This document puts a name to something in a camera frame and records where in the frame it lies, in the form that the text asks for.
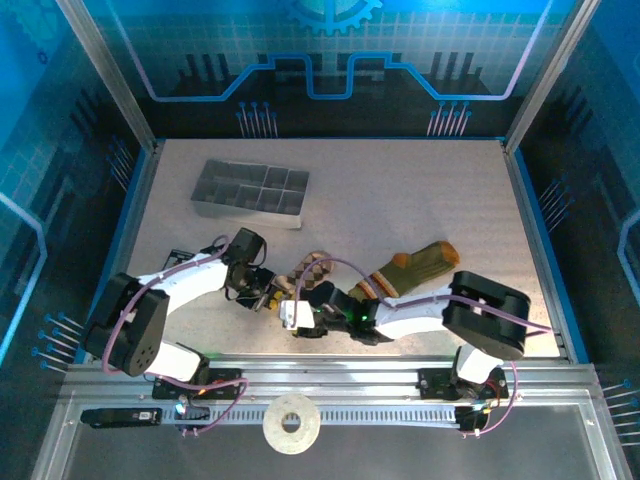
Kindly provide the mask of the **grey compartment organizer box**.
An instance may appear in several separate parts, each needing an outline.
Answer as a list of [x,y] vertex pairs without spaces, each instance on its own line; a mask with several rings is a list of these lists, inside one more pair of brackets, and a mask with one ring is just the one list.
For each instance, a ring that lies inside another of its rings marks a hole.
[[304,170],[210,159],[191,202],[205,218],[297,230],[302,227],[309,178]]

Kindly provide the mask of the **white tape roll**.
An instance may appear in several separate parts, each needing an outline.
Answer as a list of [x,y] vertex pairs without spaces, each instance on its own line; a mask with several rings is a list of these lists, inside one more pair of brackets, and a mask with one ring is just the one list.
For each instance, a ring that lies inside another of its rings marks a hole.
[[[300,420],[295,431],[285,428],[290,415]],[[314,402],[302,394],[286,394],[273,400],[263,417],[263,434],[267,443],[278,453],[297,455],[308,450],[318,438],[321,415]]]

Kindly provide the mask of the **aluminium extrusion beam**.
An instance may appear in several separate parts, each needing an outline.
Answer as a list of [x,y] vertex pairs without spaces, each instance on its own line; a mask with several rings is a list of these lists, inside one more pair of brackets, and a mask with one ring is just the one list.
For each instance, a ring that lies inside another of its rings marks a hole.
[[[453,360],[427,356],[221,355],[215,368],[240,369],[249,380],[245,401],[258,403],[300,392],[321,403],[414,403],[420,369],[449,371]],[[571,398],[598,386],[593,366],[557,359],[525,359],[516,365],[518,394],[523,402],[535,397]],[[78,403],[142,403],[151,398],[152,384],[141,377],[105,375],[96,362],[71,367],[59,397]]]

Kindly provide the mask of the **brown beige argyle sock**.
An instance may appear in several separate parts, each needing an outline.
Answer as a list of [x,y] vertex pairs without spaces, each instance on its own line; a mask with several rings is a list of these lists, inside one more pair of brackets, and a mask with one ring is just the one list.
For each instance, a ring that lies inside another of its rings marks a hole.
[[295,294],[298,285],[301,285],[301,291],[312,290],[327,280],[333,272],[335,264],[329,257],[330,255],[322,250],[310,252],[288,274],[276,276],[274,283],[290,298]]

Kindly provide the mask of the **green striped sock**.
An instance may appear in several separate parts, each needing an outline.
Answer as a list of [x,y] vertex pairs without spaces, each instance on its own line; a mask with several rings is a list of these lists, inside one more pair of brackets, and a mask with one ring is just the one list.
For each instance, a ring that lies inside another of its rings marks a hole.
[[437,241],[411,254],[396,253],[368,278],[384,298],[399,298],[452,271],[459,263],[460,255],[454,246]]

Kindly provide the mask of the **black device with white label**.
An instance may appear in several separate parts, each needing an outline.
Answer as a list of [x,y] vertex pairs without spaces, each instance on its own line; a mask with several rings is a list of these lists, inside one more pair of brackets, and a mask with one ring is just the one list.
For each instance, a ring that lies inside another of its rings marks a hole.
[[94,429],[137,428],[158,426],[160,408],[98,408],[85,410],[80,421]]

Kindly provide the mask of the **aluminium frame post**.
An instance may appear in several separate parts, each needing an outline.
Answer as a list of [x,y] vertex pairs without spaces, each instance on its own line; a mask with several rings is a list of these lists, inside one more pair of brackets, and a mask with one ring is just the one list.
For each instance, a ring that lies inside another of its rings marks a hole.
[[156,138],[83,0],[55,0],[140,146],[153,153]]
[[566,68],[577,44],[589,26],[601,0],[578,0],[573,7],[559,39],[527,93],[507,132],[504,152],[511,156],[531,127],[553,86]]

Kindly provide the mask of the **aluminium side rail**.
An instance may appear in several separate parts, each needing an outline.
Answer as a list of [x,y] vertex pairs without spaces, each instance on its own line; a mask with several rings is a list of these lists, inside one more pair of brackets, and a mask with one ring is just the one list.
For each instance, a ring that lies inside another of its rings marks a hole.
[[[163,139],[157,140],[154,150],[142,154],[137,162],[86,319],[94,313],[108,279],[126,270],[129,265],[164,144]],[[97,390],[97,382],[103,376],[93,367],[84,350],[78,349],[75,362],[65,371],[62,380],[57,382],[58,396],[49,400],[54,409],[29,480],[63,480],[73,456],[81,414],[89,406],[89,400],[79,391],[80,386],[71,383],[74,374],[83,372],[89,374],[89,387]]]
[[633,480],[596,369],[589,362],[522,153],[519,150],[506,153],[505,162],[554,329],[554,339],[561,350],[561,358],[556,364],[582,381],[572,389],[577,400],[572,407],[579,412],[580,420],[569,443],[587,455],[587,469],[595,473],[596,480]]

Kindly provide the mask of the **small circuit board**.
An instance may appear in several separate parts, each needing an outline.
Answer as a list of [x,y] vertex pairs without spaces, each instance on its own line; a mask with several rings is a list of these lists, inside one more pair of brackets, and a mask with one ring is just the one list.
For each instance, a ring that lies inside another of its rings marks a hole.
[[488,424],[492,409],[480,406],[457,406],[454,409],[455,422],[463,434],[479,434]]
[[188,431],[201,428],[199,421],[209,420],[211,417],[208,407],[196,406],[191,397],[181,395],[173,407],[173,418],[176,428],[185,436]]

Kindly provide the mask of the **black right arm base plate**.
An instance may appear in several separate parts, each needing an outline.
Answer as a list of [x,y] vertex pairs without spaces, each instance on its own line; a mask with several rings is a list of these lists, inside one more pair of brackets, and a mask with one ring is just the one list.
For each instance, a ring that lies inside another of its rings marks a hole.
[[417,371],[416,388],[422,400],[462,401],[508,399],[504,371],[494,368],[486,381],[473,383],[459,379],[452,369],[423,368]]

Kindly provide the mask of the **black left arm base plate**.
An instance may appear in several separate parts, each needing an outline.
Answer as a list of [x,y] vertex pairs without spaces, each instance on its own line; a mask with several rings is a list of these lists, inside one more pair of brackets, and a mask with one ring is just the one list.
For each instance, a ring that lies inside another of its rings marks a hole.
[[[219,385],[226,381],[236,380],[242,375],[242,370],[237,368],[209,368],[203,367],[189,381],[190,385]],[[214,401],[234,400],[240,393],[241,385],[234,382],[229,386],[211,390],[192,390],[178,387],[165,380],[155,380],[152,390],[152,398],[155,400],[178,400],[185,396],[190,401]]]

